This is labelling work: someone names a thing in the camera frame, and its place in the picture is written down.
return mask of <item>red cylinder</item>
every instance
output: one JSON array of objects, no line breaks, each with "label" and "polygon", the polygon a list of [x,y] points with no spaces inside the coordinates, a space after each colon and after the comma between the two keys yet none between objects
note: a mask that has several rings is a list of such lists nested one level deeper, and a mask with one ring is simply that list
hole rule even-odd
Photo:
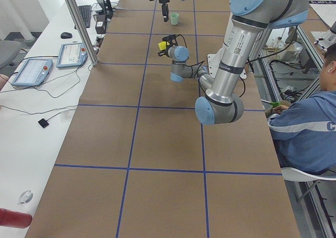
[{"label": "red cylinder", "polygon": [[16,227],[25,229],[33,220],[28,213],[14,212],[4,208],[0,208],[0,226]]}]

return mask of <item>green cup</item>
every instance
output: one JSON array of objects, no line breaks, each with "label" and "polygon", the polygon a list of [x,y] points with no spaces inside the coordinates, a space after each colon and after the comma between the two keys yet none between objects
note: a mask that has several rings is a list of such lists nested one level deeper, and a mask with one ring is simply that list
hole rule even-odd
[{"label": "green cup", "polygon": [[179,14],[178,13],[171,13],[170,14],[170,23],[172,25],[177,25],[179,22]]}]

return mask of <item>yellow object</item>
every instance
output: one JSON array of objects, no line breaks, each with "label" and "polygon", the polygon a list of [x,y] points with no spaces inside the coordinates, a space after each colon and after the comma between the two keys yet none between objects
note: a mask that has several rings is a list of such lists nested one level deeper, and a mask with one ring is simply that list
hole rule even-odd
[{"label": "yellow object", "polygon": [[169,42],[162,41],[161,43],[157,44],[159,46],[160,50],[166,50],[167,45],[169,45]]}]

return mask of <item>computer mouse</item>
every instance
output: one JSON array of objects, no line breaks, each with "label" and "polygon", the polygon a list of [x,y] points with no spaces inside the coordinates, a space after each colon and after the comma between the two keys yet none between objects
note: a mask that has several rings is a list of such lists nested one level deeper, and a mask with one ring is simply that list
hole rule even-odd
[{"label": "computer mouse", "polygon": [[61,34],[62,39],[72,38],[72,34],[70,32],[63,32]]}]

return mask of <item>white stripe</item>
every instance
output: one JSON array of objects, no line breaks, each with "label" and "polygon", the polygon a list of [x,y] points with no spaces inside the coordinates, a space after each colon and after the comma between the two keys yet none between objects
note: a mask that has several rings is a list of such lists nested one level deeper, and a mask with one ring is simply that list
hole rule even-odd
[{"label": "white stripe", "polygon": [[312,130],[312,131],[320,131],[320,132],[331,132],[327,128],[327,124],[329,121],[316,121],[316,122],[306,122],[296,125],[289,125],[289,126],[272,126],[269,124],[270,121],[268,121],[268,126],[271,130],[281,133],[296,133],[301,132],[305,129]]}]

